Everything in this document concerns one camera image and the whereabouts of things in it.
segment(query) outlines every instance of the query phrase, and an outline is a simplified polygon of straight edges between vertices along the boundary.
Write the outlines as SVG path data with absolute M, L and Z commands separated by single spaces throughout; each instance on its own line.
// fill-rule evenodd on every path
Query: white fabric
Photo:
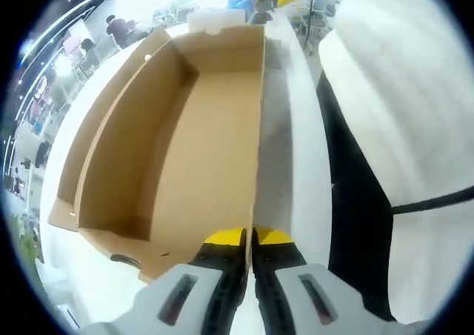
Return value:
M 439 0 L 343 0 L 319 46 L 324 72 L 391 204 L 474 185 L 474 70 Z M 394 216 L 395 317 L 433 316 L 474 240 L 474 203 Z

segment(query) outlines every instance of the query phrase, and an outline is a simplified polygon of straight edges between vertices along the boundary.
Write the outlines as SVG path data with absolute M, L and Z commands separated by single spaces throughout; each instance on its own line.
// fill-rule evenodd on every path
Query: white table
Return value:
M 265 71 L 255 221 L 286 230 L 308 262 L 327 266 L 331 183 L 321 111 L 306 59 L 290 23 L 283 15 L 274 14 L 273 18 L 267 23 L 266 35 L 267 39 L 280 42 L 276 55 L 281 69 L 268 67 Z M 171 36 L 186 33 L 187 25 L 172 27 L 168 32 Z M 79 125 L 133 48 L 105 62 L 84 86 L 59 129 L 49 158 L 54 163 L 48 164 L 44 177 L 40 218 L 44 261 L 47 268 L 64 274 L 80 325 L 115 319 L 131 308 L 133 297 L 145 286 L 138 280 L 135 268 L 111 262 L 78 233 L 47 223 L 61 169 Z M 247 333 L 262 334 L 252 283 L 250 277 L 249 291 L 233 325 L 236 334 L 241 326 L 246 326 Z

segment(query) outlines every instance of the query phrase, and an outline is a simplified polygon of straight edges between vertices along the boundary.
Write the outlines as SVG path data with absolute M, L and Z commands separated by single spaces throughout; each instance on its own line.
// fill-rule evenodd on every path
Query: gray gripper part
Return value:
M 198 335 L 207 306 L 222 271 L 192 265 L 176 265 L 135 297 L 132 309 L 113 322 L 100 322 L 81 330 L 81 335 Z M 168 300 L 187 283 L 187 295 L 174 325 L 161 320 Z
M 321 265 L 277 270 L 276 276 L 290 306 L 296 335 L 382 334 L 386 322 L 364 308 L 361 294 Z M 324 325 L 305 288 L 310 282 L 333 319 Z

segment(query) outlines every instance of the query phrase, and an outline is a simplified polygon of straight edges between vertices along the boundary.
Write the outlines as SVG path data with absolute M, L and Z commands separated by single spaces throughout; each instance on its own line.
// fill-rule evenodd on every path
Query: cardboard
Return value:
M 57 199 L 48 219 L 51 225 L 77 231 L 76 218 L 73 212 L 74 199 L 79 175 L 93 137 L 117 95 L 144 64 L 144 57 L 148 54 L 154 54 L 168 40 L 169 36 L 164 30 L 157 30 L 150 34 L 130 54 L 127 63 L 120 67 L 94 101 L 67 153 L 59 181 Z
M 73 202 L 79 233 L 151 280 L 217 230 L 251 230 L 263 65 L 263 27 L 168 38 L 92 139 Z

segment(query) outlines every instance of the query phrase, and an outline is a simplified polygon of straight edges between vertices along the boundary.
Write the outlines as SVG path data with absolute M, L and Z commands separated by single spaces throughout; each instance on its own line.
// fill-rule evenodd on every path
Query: white surface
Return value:
M 433 0 L 343 0 L 321 63 L 392 205 L 474 185 L 474 69 Z M 413 322 L 435 315 L 474 245 L 473 203 L 394 216 L 389 299 Z
M 173 27 L 169 33 L 174 36 L 185 31 L 182 25 Z M 264 93 L 265 104 L 271 108 L 263 113 L 260 168 L 264 170 L 258 175 L 256 220 L 270 227 L 282 226 L 291 233 L 308 262 L 327 266 L 331 235 L 330 170 L 316 92 L 286 17 L 275 14 L 274 21 L 267 25 L 267 38 L 281 41 L 278 52 L 283 69 L 270 72 L 266 82 L 279 82 L 280 87 L 286 81 L 287 94 L 283 94 L 285 90 L 279 96 Z M 135 268 L 111 262 L 79 234 L 49 225 L 47 216 L 56 197 L 67 151 L 82 119 L 129 53 L 122 51 L 102 65 L 74 101 L 51 150 L 49 160 L 54 163 L 48 164 L 43 184 L 41 243 L 45 263 L 64 270 L 74 300 L 86 313 L 82 319 L 90 322 L 110 321 L 124 313 L 144 283 L 138 280 Z M 278 162 L 280 156 L 288 159 L 285 165 Z M 275 209 L 279 203 L 284 206 Z M 251 282 L 247 289 L 245 304 L 249 305 L 238 309 L 236 319 L 259 319 L 260 323 L 256 320 L 253 327 L 248 324 L 247 333 L 253 329 L 252 334 L 262 334 Z

